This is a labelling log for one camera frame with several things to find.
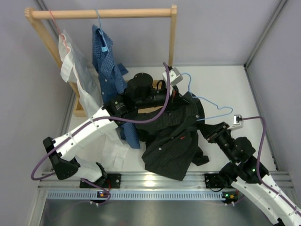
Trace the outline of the black pinstriped shirt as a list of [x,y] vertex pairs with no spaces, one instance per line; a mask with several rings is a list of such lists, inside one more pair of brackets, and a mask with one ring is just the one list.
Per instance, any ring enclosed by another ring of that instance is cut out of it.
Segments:
[[132,148],[146,144],[142,160],[147,171],[182,181],[191,163],[209,162],[198,145],[198,131],[205,123],[204,108],[194,94],[175,91],[166,110],[155,121],[146,124],[126,122],[121,137]]

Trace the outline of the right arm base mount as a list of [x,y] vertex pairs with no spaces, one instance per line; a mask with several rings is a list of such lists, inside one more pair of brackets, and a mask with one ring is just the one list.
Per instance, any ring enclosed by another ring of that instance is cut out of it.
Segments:
[[[237,178],[239,176],[240,175],[237,173],[205,173],[204,177],[206,188],[215,193],[221,192],[226,188],[233,189],[233,186],[231,186],[231,184],[233,182],[237,182]],[[235,193],[233,194],[229,192],[223,192],[223,197],[225,198],[225,200],[222,201],[222,204],[224,206],[231,207],[235,207],[236,204],[239,204],[244,199],[244,195],[240,195],[238,189],[236,189]]]

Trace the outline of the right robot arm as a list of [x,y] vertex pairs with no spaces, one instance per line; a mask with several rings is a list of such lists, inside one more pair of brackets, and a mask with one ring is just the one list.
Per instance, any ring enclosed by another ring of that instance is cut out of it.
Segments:
[[219,182],[233,187],[259,208],[275,226],[299,226],[301,210],[274,181],[266,167],[254,157],[255,149],[246,137],[234,139],[225,122],[200,129],[207,142],[217,144],[227,163],[219,171]]

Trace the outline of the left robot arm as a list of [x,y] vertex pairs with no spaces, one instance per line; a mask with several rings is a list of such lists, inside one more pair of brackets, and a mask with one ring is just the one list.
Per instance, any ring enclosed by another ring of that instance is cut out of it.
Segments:
[[91,141],[106,132],[115,130],[118,126],[132,121],[138,110],[151,107],[166,106],[174,110],[181,105],[187,105],[179,94],[176,85],[183,80],[175,69],[163,73],[160,89],[153,88],[153,78],[147,73],[138,73],[127,82],[127,88],[122,94],[111,98],[91,118],[68,132],[66,135],[43,140],[46,152],[59,180],[72,176],[84,178],[95,187],[106,184],[107,174],[98,162],[83,160],[77,153]]

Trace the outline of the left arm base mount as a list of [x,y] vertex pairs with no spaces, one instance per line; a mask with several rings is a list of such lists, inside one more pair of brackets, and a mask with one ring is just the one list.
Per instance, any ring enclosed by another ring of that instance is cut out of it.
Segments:
[[105,181],[101,185],[98,185],[99,187],[107,190],[107,192],[101,189],[100,191],[97,192],[97,198],[100,199],[90,200],[90,201],[92,203],[95,203],[97,206],[105,203],[106,200],[109,198],[109,191],[112,188],[113,189],[120,188],[120,184],[121,184],[121,174],[109,173]]

